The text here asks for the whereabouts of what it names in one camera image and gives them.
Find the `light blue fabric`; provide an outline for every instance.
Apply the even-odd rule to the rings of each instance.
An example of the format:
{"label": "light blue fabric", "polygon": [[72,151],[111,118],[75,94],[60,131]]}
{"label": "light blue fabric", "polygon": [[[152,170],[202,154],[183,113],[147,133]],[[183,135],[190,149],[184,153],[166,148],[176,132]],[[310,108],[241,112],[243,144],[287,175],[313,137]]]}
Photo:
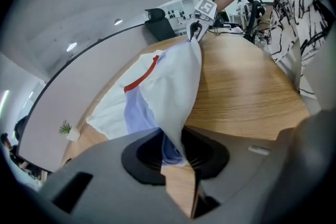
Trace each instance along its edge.
{"label": "light blue fabric", "polygon": [[[153,112],[141,95],[139,86],[126,92],[124,117],[129,134],[159,127],[155,122]],[[184,164],[183,157],[164,134],[162,142],[162,165]]]}

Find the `black chair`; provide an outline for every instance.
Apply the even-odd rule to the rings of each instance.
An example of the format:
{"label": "black chair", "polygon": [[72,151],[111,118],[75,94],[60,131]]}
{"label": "black chair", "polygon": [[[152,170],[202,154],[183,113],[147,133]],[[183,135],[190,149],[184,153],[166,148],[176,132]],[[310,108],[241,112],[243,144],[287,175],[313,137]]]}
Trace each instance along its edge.
{"label": "black chair", "polygon": [[149,13],[149,20],[145,21],[145,26],[158,41],[163,41],[176,37],[176,34],[170,25],[165,12],[160,8],[146,9]]}

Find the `wooden table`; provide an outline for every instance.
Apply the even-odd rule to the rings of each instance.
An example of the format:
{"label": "wooden table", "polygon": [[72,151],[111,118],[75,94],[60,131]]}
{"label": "wooden table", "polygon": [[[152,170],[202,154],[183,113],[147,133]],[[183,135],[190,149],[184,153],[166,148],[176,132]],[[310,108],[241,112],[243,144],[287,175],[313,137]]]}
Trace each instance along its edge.
{"label": "wooden table", "polygon": [[[164,50],[183,42],[179,36],[159,42],[140,54]],[[196,102],[186,125],[231,135],[275,140],[279,131],[296,126],[309,114],[299,94],[281,69],[255,45],[238,35],[214,36],[201,41],[202,72]],[[81,137],[72,142],[64,162],[107,138],[85,119],[115,81],[138,59],[135,56],[101,90],[78,124]],[[190,167],[167,167],[167,192],[190,216],[194,174]]]}

